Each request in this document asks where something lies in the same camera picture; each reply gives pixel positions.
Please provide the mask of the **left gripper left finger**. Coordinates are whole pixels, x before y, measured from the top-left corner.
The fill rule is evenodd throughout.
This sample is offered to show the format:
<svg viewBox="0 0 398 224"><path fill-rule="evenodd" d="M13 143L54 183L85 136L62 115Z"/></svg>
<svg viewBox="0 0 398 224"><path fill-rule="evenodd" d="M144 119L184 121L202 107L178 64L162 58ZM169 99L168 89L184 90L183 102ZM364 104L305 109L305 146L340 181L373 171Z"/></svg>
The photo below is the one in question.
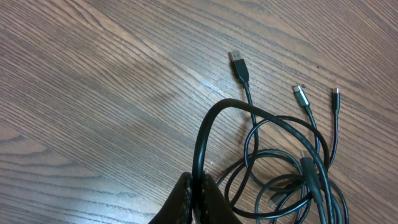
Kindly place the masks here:
<svg viewBox="0 0 398 224"><path fill-rule="evenodd" d="M183 172L167 200L149 224L192 223L192 175Z"/></svg>

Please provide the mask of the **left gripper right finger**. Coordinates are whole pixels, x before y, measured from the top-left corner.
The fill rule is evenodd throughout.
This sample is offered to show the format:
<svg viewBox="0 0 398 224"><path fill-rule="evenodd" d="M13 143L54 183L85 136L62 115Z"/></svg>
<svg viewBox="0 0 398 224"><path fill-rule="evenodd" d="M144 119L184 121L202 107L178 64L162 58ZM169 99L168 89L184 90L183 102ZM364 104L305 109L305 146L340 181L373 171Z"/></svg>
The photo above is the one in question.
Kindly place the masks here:
<svg viewBox="0 0 398 224"><path fill-rule="evenodd" d="M198 220L201 224L241 224L210 174L203 177Z"/></svg>

